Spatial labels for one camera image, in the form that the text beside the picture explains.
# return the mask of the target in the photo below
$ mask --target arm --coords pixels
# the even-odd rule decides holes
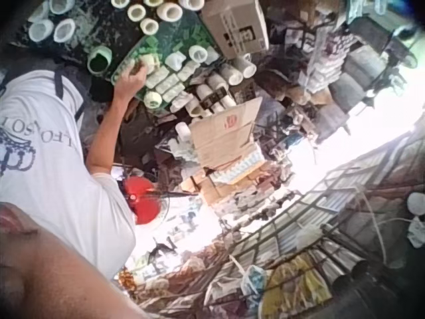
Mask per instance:
[[[145,85],[146,81],[146,68],[143,65],[135,75],[131,75],[134,65],[135,61],[132,60],[116,82],[112,105],[94,136],[86,160],[90,174],[111,173],[122,119],[130,100]]]

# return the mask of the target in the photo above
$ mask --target green tray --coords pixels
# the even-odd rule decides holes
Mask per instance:
[[[199,16],[193,11],[183,10],[183,16],[179,21],[174,23],[162,21],[159,24],[159,30],[156,35],[144,36],[140,39],[111,76],[112,84],[115,85],[118,76],[126,67],[127,61],[130,58],[137,58],[140,55],[156,53],[159,56],[161,65],[165,65],[164,61],[167,56],[173,52],[180,51],[187,56],[187,59],[183,63],[184,65],[190,59],[189,48],[192,45],[201,45],[204,48],[212,46],[217,50],[213,37],[203,25]],[[168,69],[170,70],[170,75],[175,73],[170,68]],[[190,80],[191,79],[189,78],[184,83],[186,87]],[[143,97],[147,90],[147,88],[142,88],[136,94],[136,98],[143,101]],[[169,103],[163,101],[160,107],[156,109],[147,109],[152,114],[163,113],[164,108],[168,105]]]

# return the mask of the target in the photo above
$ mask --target hand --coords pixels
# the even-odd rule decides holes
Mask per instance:
[[[146,82],[147,67],[141,61],[137,63],[141,64],[137,73],[133,74],[132,72],[135,61],[131,59],[127,68],[121,73],[120,78],[115,83],[114,101],[118,104],[125,104],[125,106],[122,106],[125,108],[124,112],[131,99],[143,88]]]

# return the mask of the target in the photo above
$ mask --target person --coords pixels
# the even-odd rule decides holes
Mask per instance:
[[[149,316],[29,214],[0,203],[0,318]]]
[[[84,165],[82,77],[50,61],[32,63],[30,72],[24,66],[12,68],[0,90],[0,202],[18,207],[112,279],[135,247],[135,221],[110,172],[146,68],[133,60],[122,72]]]

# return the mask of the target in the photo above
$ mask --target white t-shirt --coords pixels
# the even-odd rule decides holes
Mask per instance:
[[[38,70],[0,97],[0,201],[9,202],[74,248],[107,278],[135,246],[133,213],[112,176],[84,166],[74,115],[83,99],[62,77]]]

